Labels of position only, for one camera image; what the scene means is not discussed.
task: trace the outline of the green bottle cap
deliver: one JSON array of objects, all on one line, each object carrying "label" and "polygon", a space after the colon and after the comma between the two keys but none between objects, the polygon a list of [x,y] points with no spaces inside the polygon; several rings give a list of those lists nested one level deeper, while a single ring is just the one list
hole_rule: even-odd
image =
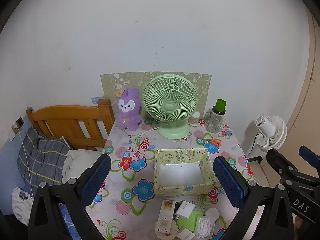
[{"label": "green bottle cap", "polygon": [[227,104],[227,102],[224,101],[223,99],[218,99],[217,103],[216,103],[216,110],[218,112],[223,112],[224,109],[226,108],[226,104]]}]

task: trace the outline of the human hand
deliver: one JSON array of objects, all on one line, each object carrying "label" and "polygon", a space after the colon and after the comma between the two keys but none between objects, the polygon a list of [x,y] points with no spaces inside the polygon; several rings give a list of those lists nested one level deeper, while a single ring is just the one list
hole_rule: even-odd
[{"label": "human hand", "polygon": [[303,219],[301,219],[300,217],[296,216],[296,219],[294,221],[294,240],[298,240],[299,239],[298,229],[302,226],[302,223],[303,223]]}]

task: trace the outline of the white charger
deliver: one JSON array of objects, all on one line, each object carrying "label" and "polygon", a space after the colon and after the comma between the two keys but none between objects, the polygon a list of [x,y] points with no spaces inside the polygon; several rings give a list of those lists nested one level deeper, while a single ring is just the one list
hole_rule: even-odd
[{"label": "white charger", "polygon": [[180,207],[176,211],[176,216],[188,219],[193,209],[195,208],[195,206],[196,206],[195,204],[192,204],[190,202],[182,201]]},{"label": "white charger", "polygon": [[177,234],[177,237],[180,238],[181,240],[191,240],[194,236],[195,234],[186,228],[182,228]]}]

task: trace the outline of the scissors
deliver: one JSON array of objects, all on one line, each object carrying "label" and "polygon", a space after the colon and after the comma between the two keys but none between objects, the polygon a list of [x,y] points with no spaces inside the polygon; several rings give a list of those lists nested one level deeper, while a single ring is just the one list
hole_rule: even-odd
[{"label": "scissors", "polygon": [[216,146],[220,147],[221,146],[221,140],[220,139],[205,139],[203,138],[204,141],[211,142],[215,144]]}]

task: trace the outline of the table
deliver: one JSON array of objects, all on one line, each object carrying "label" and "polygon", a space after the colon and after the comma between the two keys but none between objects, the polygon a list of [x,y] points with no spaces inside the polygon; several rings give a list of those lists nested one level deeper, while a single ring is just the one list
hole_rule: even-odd
[{"label": "table", "polygon": [[[219,133],[212,134],[205,129],[204,121],[190,126],[190,133],[179,140],[162,137],[153,119],[143,119],[136,131],[121,130],[115,124],[103,149],[112,161],[111,171],[96,195],[87,213],[107,240],[156,240],[155,223],[158,220],[161,203],[165,198],[153,193],[153,172],[155,150],[158,148],[202,148],[209,150],[212,161],[223,156],[234,169],[247,179],[255,179],[232,129],[226,120]],[[205,141],[214,139],[214,143]],[[218,240],[237,213],[223,188],[214,187],[208,194],[169,198],[186,200],[196,204],[196,209],[205,212],[215,207],[220,217],[216,221],[212,240]],[[257,210],[255,219],[244,239],[250,239],[261,217],[263,208]]]}]

